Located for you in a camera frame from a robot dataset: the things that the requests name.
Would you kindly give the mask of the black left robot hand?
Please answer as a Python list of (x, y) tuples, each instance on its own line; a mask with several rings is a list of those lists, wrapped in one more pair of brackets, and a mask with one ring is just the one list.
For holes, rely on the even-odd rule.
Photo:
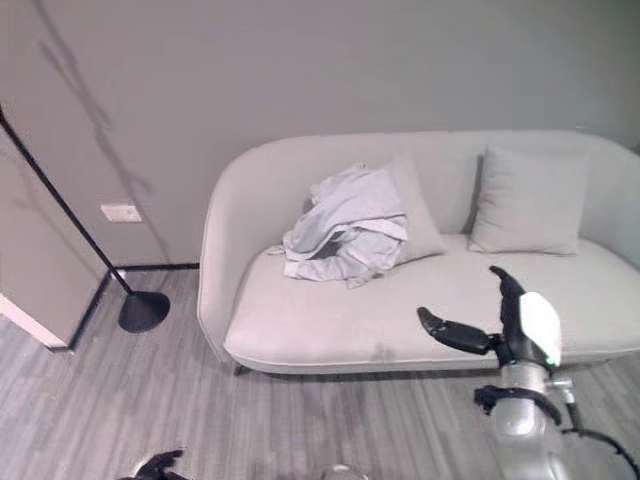
[(121, 477), (121, 480), (177, 480), (184, 476), (173, 470), (176, 462), (184, 455), (184, 449), (176, 449), (155, 454), (137, 466), (133, 473)]

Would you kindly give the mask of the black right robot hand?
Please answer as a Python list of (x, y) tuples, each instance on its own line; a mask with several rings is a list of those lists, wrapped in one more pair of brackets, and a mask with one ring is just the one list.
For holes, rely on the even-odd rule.
[(499, 319), (502, 331), (488, 334), (460, 322), (445, 320), (420, 306), (422, 328), (437, 342), (462, 352), (484, 356), (493, 351), (500, 367), (527, 362), (551, 372), (561, 365), (561, 320), (554, 306), (538, 292), (527, 291), (505, 269), (489, 271), (500, 281)]

